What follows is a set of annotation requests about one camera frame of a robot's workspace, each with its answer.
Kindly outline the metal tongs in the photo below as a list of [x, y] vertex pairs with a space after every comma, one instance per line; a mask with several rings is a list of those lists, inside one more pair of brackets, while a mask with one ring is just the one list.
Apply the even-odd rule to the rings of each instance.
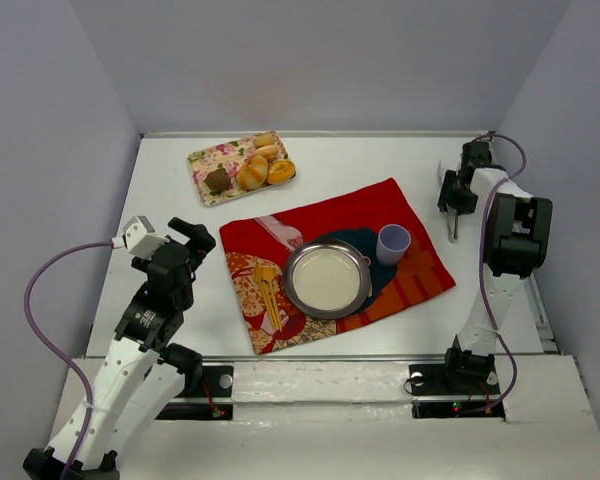
[[437, 208], [445, 217], [448, 241], [455, 243], [458, 240], [458, 199], [457, 199], [457, 173], [447, 169], [441, 162], [437, 166], [437, 181], [439, 196]]

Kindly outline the striped twisted bread roll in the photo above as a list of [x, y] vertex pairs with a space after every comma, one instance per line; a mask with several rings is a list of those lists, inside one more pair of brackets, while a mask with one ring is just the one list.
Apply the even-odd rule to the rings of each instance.
[[261, 155], [249, 157], [236, 172], [237, 186], [246, 191], [260, 188], [267, 179], [269, 162]]

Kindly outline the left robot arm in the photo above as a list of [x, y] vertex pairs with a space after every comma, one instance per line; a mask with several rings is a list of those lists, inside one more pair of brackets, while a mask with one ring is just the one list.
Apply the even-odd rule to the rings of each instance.
[[23, 469], [30, 478], [119, 478], [118, 464], [128, 447], [177, 394], [200, 380], [201, 355], [172, 338], [193, 306], [196, 271], [216, 241], [202, 224], [174, 217], [168, 226], [187, 241], [161, 236], [146, 217], [135, 216], [105, 243], [129, 253], [132, 267], [146, 280], [115, 327], [94, 379], [42, 333], [31, 311], [33, 288], [26, 287], [27, 323], [84, 388], [82, 400], [47, 446], [27, 454]]

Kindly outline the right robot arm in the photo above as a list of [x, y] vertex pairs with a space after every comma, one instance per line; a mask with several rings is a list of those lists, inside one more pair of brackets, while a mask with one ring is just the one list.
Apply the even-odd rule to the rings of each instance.
[[513, 139], [481, 135], [462, 146], [455, 170], [438, 169], [439, 211], [455, 242], [459, 218], [480, 214], [478, 293], [468, 318], [445, 354], [442, 378], [456, 389], [495, 382], [495, 353], [512, 299], [545, 262], [553, 202], [516, 183], [527, 164]]

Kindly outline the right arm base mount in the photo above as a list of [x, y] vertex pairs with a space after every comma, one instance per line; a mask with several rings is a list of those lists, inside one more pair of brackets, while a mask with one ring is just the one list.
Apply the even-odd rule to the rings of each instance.
[[414, 419], [505, 418], [498, 384], [449, 380], [441, 363], [410, 364], [403, 390], [412, 399]]

